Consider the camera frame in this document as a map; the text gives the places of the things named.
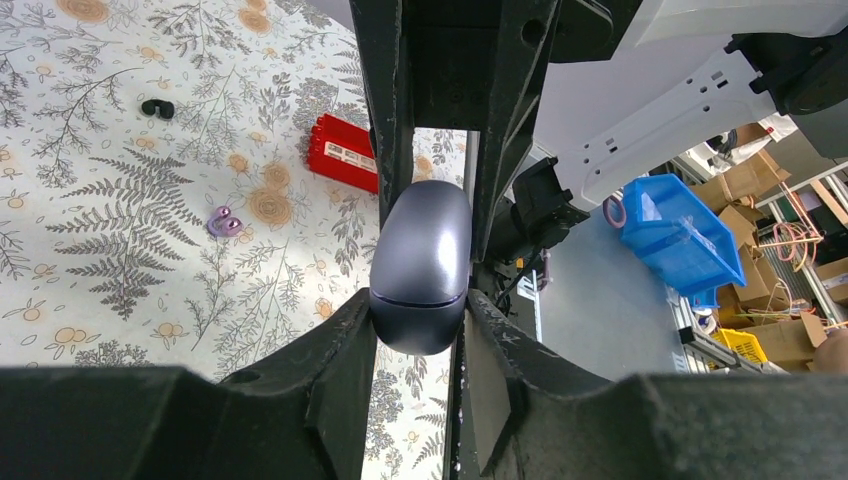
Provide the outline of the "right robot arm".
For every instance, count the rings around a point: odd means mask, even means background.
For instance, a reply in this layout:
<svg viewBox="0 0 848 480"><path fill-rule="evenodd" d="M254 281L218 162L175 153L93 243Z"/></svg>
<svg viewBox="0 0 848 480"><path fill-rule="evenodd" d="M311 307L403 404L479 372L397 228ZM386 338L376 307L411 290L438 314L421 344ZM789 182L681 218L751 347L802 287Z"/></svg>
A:
<svg viewBox="0 0 848 480"><path fill-rule="evenodd" d="M592 134L560 169L570 206L613 191L701 140L774 111L805 115L847 62L843 1L354 1L353 28L378 164L380 215L411 180L416 128L479 136L465 258L494 247L498 200L530 150L568 65L651 42L722 35L727 45L666 93Z"/></svg>

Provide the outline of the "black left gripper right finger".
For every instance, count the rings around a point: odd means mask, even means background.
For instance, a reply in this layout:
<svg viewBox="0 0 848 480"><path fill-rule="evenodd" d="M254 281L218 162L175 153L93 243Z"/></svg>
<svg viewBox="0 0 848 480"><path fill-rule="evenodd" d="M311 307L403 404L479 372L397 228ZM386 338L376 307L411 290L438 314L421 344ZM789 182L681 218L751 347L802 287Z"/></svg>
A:
<svg viewBox="0 0 848 480"><path fill-rule="evenodd" d="M467 298L469 412L486 479L843 479L847 380L638 374L608 381Z"/></svg>

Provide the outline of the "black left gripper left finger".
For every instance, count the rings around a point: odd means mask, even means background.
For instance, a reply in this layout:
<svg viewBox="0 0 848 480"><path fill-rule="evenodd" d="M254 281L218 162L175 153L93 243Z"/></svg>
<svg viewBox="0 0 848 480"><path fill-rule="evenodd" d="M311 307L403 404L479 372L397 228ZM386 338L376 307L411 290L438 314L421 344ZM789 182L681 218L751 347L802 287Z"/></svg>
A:
<svg viewBox="0 0 848 480"><path fill-rule="evenodd" d="M369 293L213 383L182 367L5 368L5 479L357 479Z"/></svg>

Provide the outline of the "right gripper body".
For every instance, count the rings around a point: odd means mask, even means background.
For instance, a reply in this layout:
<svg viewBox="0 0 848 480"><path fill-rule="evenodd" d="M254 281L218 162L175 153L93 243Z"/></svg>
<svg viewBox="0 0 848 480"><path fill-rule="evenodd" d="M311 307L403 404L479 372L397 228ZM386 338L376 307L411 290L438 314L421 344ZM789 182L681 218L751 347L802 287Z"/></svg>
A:
<svg viewBox="0 0 848 480"><path fill-rule="evenodd" d="M552 64L611 59L640 1L563 1ZM479 130L487 115L500 1L404 1L417 127Z"/></svg>

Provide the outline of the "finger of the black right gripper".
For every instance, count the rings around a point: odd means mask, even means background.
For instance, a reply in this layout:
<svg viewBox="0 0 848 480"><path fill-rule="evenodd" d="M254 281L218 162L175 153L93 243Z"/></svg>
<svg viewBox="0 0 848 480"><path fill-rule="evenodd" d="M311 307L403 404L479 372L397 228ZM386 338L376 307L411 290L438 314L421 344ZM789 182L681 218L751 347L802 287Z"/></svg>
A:
<svg viewBox="0 0 848 480"><path fill-rule="evenodd" d="M558 1L504 1L495 37L486 121L478 142L472 254L485 257L495 207L533 143Z"/></svg>
<svg viewBox="0 0 848 480"><path fill-rule="evenodd" d="M352 0L372 147L378 167L380 223L412 179L412 87L401 1Z"/></svg>

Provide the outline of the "purple clip earbud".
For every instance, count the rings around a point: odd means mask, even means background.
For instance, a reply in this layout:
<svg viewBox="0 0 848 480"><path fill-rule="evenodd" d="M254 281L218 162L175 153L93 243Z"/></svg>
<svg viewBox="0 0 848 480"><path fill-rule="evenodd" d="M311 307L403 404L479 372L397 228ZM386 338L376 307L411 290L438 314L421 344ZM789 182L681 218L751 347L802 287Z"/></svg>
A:
<svg viewBox="0 0 848 480"><path fill-rule="evenodd" d="M207 232L216 238L237 236L243 228L243 222L234 217L226 205L217 207L206 222Z"/></svg>

